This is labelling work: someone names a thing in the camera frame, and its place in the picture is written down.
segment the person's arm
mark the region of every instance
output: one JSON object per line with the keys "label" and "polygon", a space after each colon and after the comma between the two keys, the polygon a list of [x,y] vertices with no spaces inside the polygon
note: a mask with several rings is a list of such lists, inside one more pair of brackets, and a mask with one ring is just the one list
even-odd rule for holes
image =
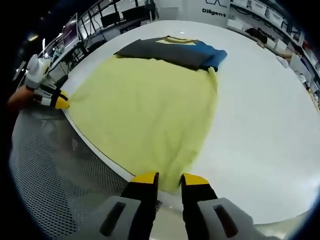
{"label": "person's arm", "polygon": [[33,90],[23,85],[11,95],[6,103],[5,129],[8,139],[11,139],[20,110],[25,108],[33,100],[33,97]]}

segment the yellow cloth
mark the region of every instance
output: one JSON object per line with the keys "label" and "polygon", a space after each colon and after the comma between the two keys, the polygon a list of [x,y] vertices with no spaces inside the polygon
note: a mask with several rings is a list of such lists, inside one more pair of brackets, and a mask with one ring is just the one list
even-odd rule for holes
{"label": "yellow cloth", "polygon": [[[160,43],[160,44],[177,44],[177,42],[169,42],[169,41],[166,41],[166,40],[159,40],[159,41],[156,41],[156,43]],[[183,45],[190,45],[190,46],[195,46],[196,44],[194,42],[188,42],[188,43],[184,43],[182,42],[181,44]]]}
{"label": "yellow cloth", "polygon": [[159,172],[159,188],[172,192],[201,150],[216,100],[213,68],[113,57],[79,87],[68,112],[108,158],[133,175]]}

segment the desk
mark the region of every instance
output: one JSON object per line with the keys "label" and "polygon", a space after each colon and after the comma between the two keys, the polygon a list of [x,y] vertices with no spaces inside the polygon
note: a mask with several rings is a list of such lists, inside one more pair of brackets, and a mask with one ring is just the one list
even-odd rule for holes
{"label": "desk", "polygon": [[111,39],[114,39],[115,37],[121,35],[124,33],[126,28],[129,28],[133,26],[132,28],[136,27],[137,24],[143,25],[147,20],[145,19],[136,19],[131,21],[121,21],[117,24],[113,24],[107,27],[103,27],[100,29],[97,29],[97,31],[93,34],[91,34],[88,38],[88,45],[92,45],[96,42],[107,40],[110,41]]}
{"label": "desk", "polygon": [[78,41],[75,45],[67,47],[63,53],[53,62],[53,64],[50,66],[49,73],[72,51],[75,49],[81,49],[83,51],[83,54],[86,55],[87,51],[83,46],[82,41]]}
{"label": "desk", "polygon": [[[256,42],[230,30],[189,21],[157,21],[105,43],[69,74],[62,89],[71,96],[91,72],[137,39],[163,36],[199,39],[228,53],[218,72],[218,104],[201,153],[189,173],[206,178],[253,217],[255,224],[279,222],[307,211],[320,184],[320,121],[291,69]],[[108,159],[77,129],[87,146],[129,181],[133,176]],[[179,194],[158,199],[181,210]]]}

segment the railing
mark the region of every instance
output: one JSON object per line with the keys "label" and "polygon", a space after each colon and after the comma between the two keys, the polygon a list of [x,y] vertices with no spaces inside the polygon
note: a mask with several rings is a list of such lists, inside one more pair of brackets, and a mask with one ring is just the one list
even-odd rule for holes
{"label": "railing", "polygon": [[122,12],[144,6],[145,0],[100,0],[91,6],[82,16],[78,17],[78,30],[84,40],[102,28],[101,18],[112,13]]}

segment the metal mesh panel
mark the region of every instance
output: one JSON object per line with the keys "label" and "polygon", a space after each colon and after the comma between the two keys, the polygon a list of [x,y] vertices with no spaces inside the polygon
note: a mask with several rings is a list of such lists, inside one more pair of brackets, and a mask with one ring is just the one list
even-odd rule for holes
{"label": "metal mesh panel", "polygon": [[9,165],[17,190],[50,237],[75,232],[87,214],[128,184],[87,147],[61,111],[21,112],[12,145]]}

